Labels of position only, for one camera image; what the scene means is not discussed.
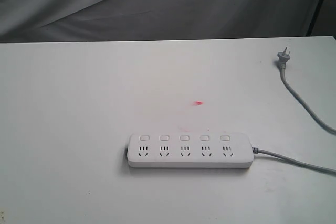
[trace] white button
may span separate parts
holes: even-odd
[[[230,141],[230,136],[220,136],[220,139],[222,140],[222,141]]]
[[[140,136],[141,141],[147,141],[149,140],[149,136]]]
[[[169,136],[167,136],[167,135],[161,135],[160,136],[160,140],[161,141],[168,141],[169,140]]]
[[[182,140],[182,141],[188,141],[189,140],[189,136],[182,135],[182,136],[180,136],[180,140]]]
[[[202,141],[209,141],[210,137],[206,136],[206,135],[202,135],[202,136],[199,137],[199,139],[202,140]]]

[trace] white power strip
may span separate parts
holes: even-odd
[[[242,133],[133,134],[127,152],[132,167],[249,168],[251,143]]]

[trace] extension cord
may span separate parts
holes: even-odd
[[[145,133],[130,138],[131,167],[249,168],[254,159],[242,133]]]

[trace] power strip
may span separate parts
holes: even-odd
[[[127,152],[131,167],[249,168],[251,143],[242,133],[133,134]]]

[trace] red mark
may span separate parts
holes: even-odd
[[[199,102],[199,101],[196,101],[196,102],[193,103],[194,106],[200,106],[202,104],[203,104],[203,102]]]

